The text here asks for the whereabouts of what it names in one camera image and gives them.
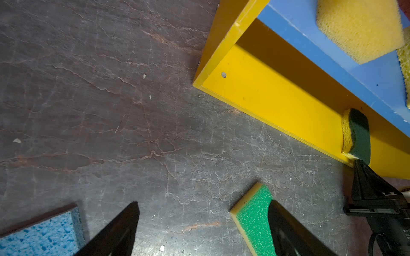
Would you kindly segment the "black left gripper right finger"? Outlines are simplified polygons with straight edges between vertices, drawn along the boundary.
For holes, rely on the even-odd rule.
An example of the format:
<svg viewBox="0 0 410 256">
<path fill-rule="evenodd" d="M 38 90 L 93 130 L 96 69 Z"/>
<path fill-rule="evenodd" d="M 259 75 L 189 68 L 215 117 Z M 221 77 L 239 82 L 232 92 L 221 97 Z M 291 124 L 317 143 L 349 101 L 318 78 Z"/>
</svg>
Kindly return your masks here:
<svg viewBox="0 0 410 256">
<path fill-rule="evenodd" d="M 268 221 L 275 253 L 278 256 L 334 256 L 335 253 L 318 240 L 277 200 L 268 209 Z"/>
</svg>

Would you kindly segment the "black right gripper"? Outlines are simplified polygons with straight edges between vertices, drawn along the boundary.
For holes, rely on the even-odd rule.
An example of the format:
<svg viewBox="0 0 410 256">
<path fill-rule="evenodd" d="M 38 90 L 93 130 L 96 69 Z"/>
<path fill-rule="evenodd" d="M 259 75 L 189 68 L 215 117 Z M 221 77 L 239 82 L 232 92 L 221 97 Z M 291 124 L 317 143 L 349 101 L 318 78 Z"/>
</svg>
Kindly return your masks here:
<svg viewBox="0 0 410 256">
<path fill-rule="evenodd" d="M 366 218 L 372 234 L 368 254 L 377 243 L 384 256 L 410 254 L 410 204 L 404 195 L 377 175 L 364 161 L 353 164 L 352 204 L 346 215 Z"/>
</svg>

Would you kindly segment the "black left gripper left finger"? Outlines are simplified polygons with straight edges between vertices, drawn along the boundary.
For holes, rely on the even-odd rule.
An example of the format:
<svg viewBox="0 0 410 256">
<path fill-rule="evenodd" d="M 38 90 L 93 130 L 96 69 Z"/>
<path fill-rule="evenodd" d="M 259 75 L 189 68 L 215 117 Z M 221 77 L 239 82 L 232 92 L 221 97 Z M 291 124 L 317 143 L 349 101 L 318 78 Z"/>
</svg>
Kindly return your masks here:
<svg viewBox="0 0 410 256">
<path fill-rule="evenodd" d="M 130 256 L 139 221 L 137 202 L 131 202 L 77 256 Z"/>
</svg>

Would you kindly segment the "dark green wavy sponge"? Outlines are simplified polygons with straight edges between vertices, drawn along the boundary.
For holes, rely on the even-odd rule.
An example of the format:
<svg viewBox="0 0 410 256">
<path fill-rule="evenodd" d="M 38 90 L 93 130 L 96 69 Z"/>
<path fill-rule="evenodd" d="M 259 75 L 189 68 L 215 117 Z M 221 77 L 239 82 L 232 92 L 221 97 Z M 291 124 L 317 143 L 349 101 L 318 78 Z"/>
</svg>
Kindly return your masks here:
<svg viewBox="0 0 410 256">
<path fill-rule="evenodd" d="M 350 108 L 342 116 L 342 154 L 352 160 L 370 164 L 370 131 L 367 117 L 357 109 Z"/>
<path fill-rule="evenodd" d="M 397 50 L 401 72 L 405 82 L 406 106 L 410 109 L 410 27 L 404 28 L 405 44 Z"/>
</svg>

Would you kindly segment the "plain yellow foam sponge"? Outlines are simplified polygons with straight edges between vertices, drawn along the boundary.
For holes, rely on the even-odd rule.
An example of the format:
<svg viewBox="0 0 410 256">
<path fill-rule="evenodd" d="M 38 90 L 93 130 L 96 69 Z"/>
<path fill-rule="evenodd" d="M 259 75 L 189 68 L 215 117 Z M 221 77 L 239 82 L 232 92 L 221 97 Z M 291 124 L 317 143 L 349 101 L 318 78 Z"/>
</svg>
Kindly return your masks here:
<svg viewBox="0 0 410 256">
<path fill-rule="evenodd" d="M 318 1 L 316 24 L 359 65 L 405 44 L 397 1 Z"/>
</svg>

